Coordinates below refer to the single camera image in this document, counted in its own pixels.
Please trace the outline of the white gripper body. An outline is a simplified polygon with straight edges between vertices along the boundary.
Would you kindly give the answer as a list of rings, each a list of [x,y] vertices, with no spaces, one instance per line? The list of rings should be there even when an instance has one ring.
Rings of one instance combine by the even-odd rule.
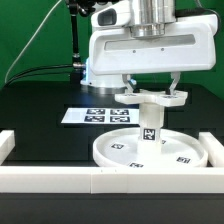
[[[91,17],[89,68],[96,75],[209,70],[216,63],[217,16],[176,18],[165,11],[135,21],[131,6],[110,6]]]

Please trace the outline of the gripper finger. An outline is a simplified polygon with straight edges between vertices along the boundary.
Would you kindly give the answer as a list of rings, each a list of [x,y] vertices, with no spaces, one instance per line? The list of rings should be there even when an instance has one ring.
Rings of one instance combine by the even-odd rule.
[[[131,76],[129,74],[123,74],[122,80],[124,85],[126,86],[128,93],[133,93],[135,89],[135,85],[132,82]]]
[[[175,88],[180,80],[180,72],[172,72],[171,73],[171,79],[172,79],[172,83],[169,86],[168,90],[167,90],[167,94],[168,95],[174,95],[175,94]]]

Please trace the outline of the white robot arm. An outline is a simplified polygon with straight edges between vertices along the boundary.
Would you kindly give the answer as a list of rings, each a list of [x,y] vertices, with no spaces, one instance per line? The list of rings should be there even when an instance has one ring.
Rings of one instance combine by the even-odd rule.
[[[216,12],[175,0],[121,0],[91,17],[93,33],[81,85],[101,94],[134,88],[133,74],[209,70],[216,63]]]

